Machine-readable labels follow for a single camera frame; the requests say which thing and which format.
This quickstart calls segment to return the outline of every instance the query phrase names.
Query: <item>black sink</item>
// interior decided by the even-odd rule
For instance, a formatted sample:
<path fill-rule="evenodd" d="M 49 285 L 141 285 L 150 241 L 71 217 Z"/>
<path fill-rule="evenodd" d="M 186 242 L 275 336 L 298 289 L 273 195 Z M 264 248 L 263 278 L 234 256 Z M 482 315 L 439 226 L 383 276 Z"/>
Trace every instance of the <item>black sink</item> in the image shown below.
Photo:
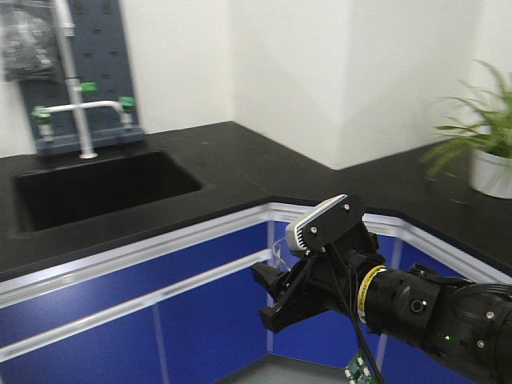
<path fill-rule="evenodd" d="M 21 231 L 38 231 L 201 189 L 164 152 L 99 160 L 14 178 Z"/>

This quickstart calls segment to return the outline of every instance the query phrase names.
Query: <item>clear plastic bag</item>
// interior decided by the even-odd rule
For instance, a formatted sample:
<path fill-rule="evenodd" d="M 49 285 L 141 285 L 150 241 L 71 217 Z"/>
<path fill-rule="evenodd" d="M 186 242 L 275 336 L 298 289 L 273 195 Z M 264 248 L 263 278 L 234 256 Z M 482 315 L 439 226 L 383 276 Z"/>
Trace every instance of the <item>clear plastic bag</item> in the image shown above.
<path fill-rule="evenodd" d="M 12 80 L 51 80 L 58 76 L 58 48 L 51 3 L 1 1 L 4 77 Z"/>

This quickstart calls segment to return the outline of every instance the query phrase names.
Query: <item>gray pegboard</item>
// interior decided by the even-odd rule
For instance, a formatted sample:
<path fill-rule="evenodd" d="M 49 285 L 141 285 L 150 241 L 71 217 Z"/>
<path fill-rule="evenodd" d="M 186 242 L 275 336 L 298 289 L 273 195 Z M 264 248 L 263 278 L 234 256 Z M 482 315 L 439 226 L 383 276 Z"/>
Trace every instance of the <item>gray pegboard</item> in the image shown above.
<path fill-rule="evenodd" d="M 134 96 L 130 64 L 126 52 L 122 18 L 118 0 L 69 0 L 75 24 L 70 44 L 80 82 L 96 82 L 98 92 L 83 95 L 84 102 L 119 100 L 121 96 Z M 34 106 L 69 104 L 66 85 L 58 82 L 24 81 L 21 89 L 26 112 Z M 87 121 L 94 147 L 111 146 L 124 142 L 143 140 L 138 127 L 136 110 L 132 113 L 132 130 L 121 128 L 118 114 L 111 108 L 86 110 Z M 37 122 L 30 116 L 30 125 L 40 155 L 60 154 L 80 150 L 78 135 L 71 112 L 52 115 L 54 142 L 41 139 Z"/>

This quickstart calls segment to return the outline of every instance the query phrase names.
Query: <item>green circuit board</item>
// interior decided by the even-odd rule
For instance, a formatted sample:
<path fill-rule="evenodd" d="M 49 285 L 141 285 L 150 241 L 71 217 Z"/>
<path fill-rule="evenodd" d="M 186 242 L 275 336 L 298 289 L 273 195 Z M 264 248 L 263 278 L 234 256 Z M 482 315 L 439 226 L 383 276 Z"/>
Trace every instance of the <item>green circuit board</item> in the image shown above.
<path fill-rule="evenodd" d="M 345 368 L 345 376 L 349 384 L 377 384 L 370 368 L 362 358 L 361 351 L 358 351 Z"/>

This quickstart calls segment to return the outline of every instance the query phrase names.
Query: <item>yellow tape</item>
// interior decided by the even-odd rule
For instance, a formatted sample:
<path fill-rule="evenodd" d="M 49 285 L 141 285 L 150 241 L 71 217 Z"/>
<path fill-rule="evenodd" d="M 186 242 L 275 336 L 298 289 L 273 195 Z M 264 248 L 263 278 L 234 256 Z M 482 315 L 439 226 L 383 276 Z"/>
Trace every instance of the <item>yellow tape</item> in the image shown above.
<path fill-rule="evenodd" d="M 386 270 L 385 266 L 374 266 L 370 272 L 366 274 L 364 279 L 362 280 L 361 287 L 358 292 L 358 315 L 361 319 L 361 322 L 366 324 L 366 313 L 365 313 L 365 300 L 366 294 L 368 293 L 368 287 L 371 284 L 371 281 L 374 277 L 381 271 Z"/>

